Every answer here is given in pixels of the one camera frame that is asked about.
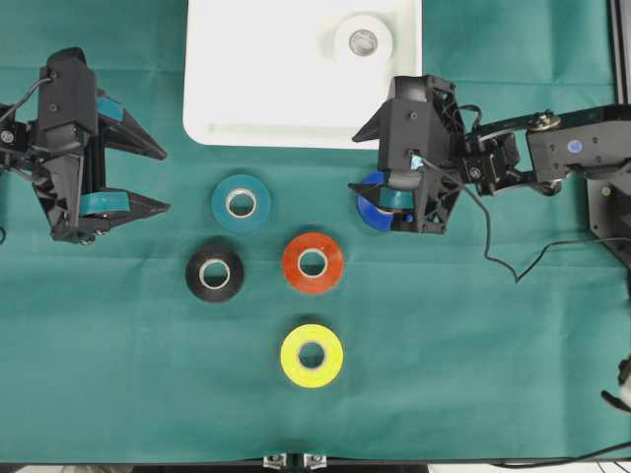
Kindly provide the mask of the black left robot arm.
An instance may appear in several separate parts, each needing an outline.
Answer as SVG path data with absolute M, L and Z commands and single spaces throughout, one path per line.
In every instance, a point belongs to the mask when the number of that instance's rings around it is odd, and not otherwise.
M 91 244 L 96 237 L 136 220 L 167 212 L 170 205 L 105 180 L 105 151 L 115 149 L 162 161 L 167 153 L 118 101 L 97 94 L 98 133 L 68 154 L 36 145 L 36 122 L 13 114 L 1 122 L 1 172 L 29 181 L 55 241 Z

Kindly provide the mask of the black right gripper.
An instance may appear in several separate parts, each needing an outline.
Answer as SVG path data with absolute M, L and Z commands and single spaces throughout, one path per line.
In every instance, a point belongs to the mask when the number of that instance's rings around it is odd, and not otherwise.
M 355 185 L 357 196 L 364 196 L 380 210 L 393 213 L 390 228 L 394 232 L 442 234 L 450 211 L 457 199 L 456 184 L 445 174 L 456 168 L 453 161 L 455 146 L 463 134 L 463 122 L 457 110 L 456 86 L 442 79 L 444 85 L 436 96 L 442 100 L 440 115 L 450 133 L 451 150 L 447 161 L 434 165 L 419 156 L 412 157 L 417 166 L 420 184 L 412 190 L 393 190 L 386 185 Z M 376 113 L 352 137 L 355 143 L 379 140 L 391 141 L 392 101 L 385 101 Z

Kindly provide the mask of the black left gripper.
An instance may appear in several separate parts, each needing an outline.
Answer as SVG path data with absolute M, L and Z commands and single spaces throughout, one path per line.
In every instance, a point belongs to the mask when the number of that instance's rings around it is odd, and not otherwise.
M 167 203 L 134 192 L 106 189 L 105 147 L 156 160 L 164 160 L 167 152 L 121 102 L 101 89 L 97 89 L 97 111 L 97 134 L 62 155 L 46 150 L 44 134 L 33 121 L 30 123 L 33 190 L 55 241 L 93 243 L 109 232 L 109 223 L 98 216 L 131 214 L 145 218 L 170 209 Z

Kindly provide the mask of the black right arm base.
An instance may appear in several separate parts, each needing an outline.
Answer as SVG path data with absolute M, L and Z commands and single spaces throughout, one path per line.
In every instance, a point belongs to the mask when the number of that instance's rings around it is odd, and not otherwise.
M 588 180 L 587 198 L 592 233 L 630 270 L 630 171 Z

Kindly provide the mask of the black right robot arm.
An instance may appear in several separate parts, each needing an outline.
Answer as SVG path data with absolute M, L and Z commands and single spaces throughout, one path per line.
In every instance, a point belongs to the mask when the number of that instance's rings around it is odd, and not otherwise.
M 613 104 L 556 114 L 550 110 L 466 126 L 454 83 L 433 75 L 396 76 L 386 101 L 354 141 L 379 143 L 379 184 L 351 189 L 373 205 L 382 190 L 409 191 L 411 208 L 395 213 L 395 232 L 445 231 L 461 191 L 481 196 L 529 187 L 553 196 L 575 173 L 610 188 L 600 210 L 630 225 L 630 107 Z

